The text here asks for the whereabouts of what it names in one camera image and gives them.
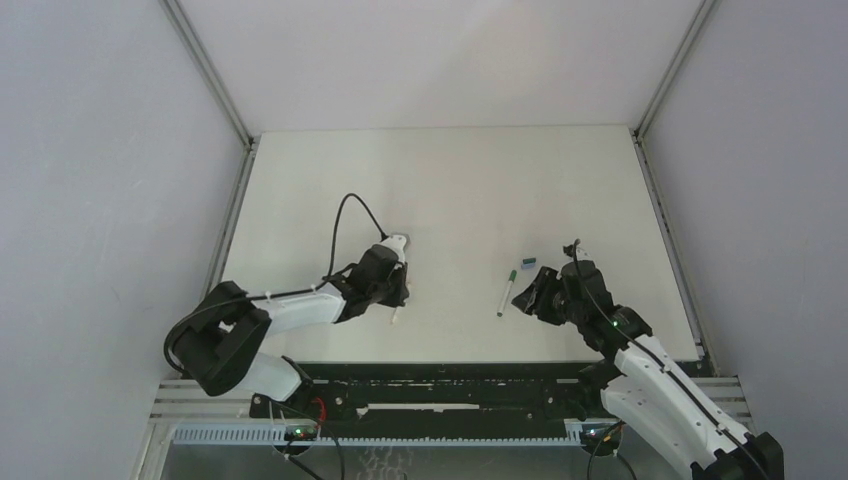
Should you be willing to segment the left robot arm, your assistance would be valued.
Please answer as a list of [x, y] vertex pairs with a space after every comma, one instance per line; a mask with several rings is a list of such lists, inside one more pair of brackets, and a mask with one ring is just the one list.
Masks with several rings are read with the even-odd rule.
[[169, 331], [165, 359], [210, 397], [252, 391], [286, 415], [301, 416], [313, 401], [309, 377], [292, 359], [261, 352], [263, 342], [297, 328], [349, 321], [373, 305], [404, 306], [408, 242], [404, 234], [390, 235], [359, 262], [297, 292], [250, 296], [235, 282], [222, 282]]

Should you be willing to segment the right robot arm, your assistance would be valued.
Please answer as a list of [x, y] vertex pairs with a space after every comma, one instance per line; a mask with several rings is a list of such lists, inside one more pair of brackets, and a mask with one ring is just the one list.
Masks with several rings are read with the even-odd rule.
[[647, 322], [618, 304], [590, 259], [542, 268], [512, 305], [538, 320], [571, 324], [601, 361], [580, 373], [583, 415], [607, 412], [630, 426], [684, 479], [782, 479], [784, 451], [755, 435], [680, 368]]

